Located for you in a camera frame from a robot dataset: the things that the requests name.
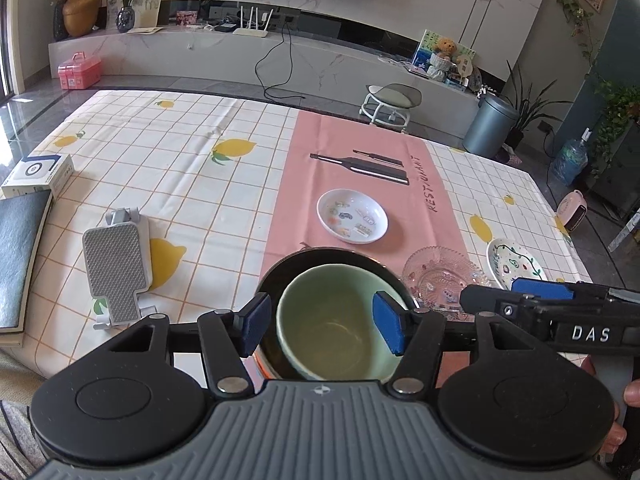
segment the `trash can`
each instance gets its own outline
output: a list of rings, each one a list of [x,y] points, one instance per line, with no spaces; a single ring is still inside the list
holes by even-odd
[[[516,123],[518,112],[508,102],[492,94],[484,94],[478,106],[478,114],[462,145],[469,153],[494,158]]]

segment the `green bowl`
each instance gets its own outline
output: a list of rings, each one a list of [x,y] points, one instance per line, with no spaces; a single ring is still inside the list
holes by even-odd
[[[284,290],[276,333],[289,363],[309,380],[386,381],[400,358],[386,346],[373,322],[372,300],[400,295],[372,272],[345,264],[313,267]]]

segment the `white plate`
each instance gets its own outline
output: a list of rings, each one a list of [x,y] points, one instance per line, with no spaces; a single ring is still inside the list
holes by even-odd
[[[385,210],[370,196],[353,189],[332,189],[316,206],[322,226],[348,244],[370,244],[388,229]]]
[[[548,281],[540,263],[523,246],[507,238],[495,238],[486,247],[489,269],[501,288],[511,290],[516,278]]]

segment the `camera box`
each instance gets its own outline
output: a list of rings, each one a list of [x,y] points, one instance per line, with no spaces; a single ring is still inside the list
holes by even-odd
[[[50,189],[57,200],[66,181],[74,172],[70,155],[25,156],[2,184],[7,198]]]

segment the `small pink photo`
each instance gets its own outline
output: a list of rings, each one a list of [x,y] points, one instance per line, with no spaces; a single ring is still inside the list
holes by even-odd
[[[175,13],[176,25],[195,25],[198,21],[197,10],[178,10]]]

